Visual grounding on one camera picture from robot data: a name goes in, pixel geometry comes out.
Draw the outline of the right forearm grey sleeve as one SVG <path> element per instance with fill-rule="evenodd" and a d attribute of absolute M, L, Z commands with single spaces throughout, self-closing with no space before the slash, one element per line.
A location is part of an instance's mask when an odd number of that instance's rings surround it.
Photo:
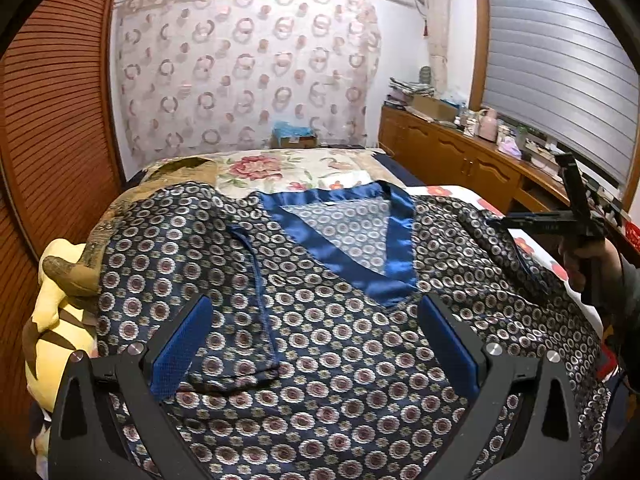
<path fill-rule="evenodd" d="M 639 392 L 639 269 L 607 240 L 601 271 L 617 359 L 630 388 Z"/>

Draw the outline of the person's right hand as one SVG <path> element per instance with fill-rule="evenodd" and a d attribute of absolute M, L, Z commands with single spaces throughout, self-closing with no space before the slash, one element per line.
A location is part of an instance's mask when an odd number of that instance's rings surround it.
<path fill-rule="evenodd" d="M 563 238 L 559 253 L 570 288 L 578 292 L 582 303 L 612 309 L 623 286 L 620 254 L 614 245 L 605 238 L 579 247 L 576 240 Z"/>

